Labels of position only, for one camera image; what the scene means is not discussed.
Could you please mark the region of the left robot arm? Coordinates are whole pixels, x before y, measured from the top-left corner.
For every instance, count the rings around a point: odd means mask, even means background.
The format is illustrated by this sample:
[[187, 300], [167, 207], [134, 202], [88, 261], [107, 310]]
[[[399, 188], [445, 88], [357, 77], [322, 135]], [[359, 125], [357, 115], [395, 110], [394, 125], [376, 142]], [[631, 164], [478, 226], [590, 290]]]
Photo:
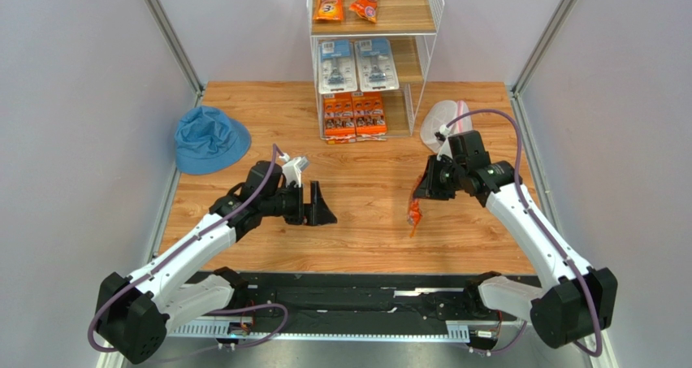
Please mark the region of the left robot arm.
[[322, 226], [337, 221], [311, 181], [304, 201], [301, 181], [309, 160], [284, 157], [283, 164], [259, 161], [245, 181], [220, 197], [201, 221], [166, 252], [127, 276], [102, 281], [88, 341], [103, 353], [121, 353], [132, 364], [152, 357], [165, 338], [205, 314], [244, 315], [246, 280], [228, 267], [195, 284], [189, 280], [217, 254], [257, 228], [264, 218], [289, 225]]

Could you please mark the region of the orange razor box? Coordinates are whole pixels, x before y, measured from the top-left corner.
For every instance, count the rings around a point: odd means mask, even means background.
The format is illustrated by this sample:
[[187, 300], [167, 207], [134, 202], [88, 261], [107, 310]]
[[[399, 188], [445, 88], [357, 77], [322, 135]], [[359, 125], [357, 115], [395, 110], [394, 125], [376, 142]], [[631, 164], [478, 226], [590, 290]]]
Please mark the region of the orange razor box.
[[352, 105], [359, 141], [380, 138], [387, 134], [387, 121], [380, 92], [354, 92]]
[[351, 93], [329, 93], [322, 96], [322, 124], [327, 144], [356, 141]]

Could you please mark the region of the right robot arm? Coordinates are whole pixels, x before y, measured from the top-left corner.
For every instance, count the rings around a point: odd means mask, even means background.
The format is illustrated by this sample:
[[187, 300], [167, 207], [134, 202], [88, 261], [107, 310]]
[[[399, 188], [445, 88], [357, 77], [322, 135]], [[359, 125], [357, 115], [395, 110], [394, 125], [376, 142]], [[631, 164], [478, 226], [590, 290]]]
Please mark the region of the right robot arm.
[[468, 282], [465, 309], [482, 318], [501, 311], [528, 322], [557, 349], [587, 336], [602, 338], [612, 324], [618, 281], [607, 267], [595, 269], [572, 249], [530, 199], [507, 161], [492, 162], [479, 132], [440, 128], [437, 154], [426, 163], [413, 199], [448, 201], [467, 193], [500, 221], [530, 260], [540, 285], [489, 271]]

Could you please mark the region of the blue card razor blister pack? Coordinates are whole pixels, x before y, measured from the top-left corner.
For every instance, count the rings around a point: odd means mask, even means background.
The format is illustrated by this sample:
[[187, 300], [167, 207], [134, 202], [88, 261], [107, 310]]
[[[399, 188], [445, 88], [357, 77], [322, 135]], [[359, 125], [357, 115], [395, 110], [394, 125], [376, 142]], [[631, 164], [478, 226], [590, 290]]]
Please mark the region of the blue card razor blister pack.
[[318, 92], [321, 95], [356, 92], [358, 85], [352, 42], [322, 41], [318, 48]]

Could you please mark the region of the white Gillette razor pack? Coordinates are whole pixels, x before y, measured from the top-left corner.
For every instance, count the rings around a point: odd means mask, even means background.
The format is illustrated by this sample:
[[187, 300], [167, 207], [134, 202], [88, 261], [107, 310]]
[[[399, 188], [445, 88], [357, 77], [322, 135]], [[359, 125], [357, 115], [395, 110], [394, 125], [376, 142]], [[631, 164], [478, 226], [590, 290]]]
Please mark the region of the white Gillette razor pack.
[[382, 92], [400, 88], [391, 43], [376, 37], [354, 42], [358, 84], [362, 92]]

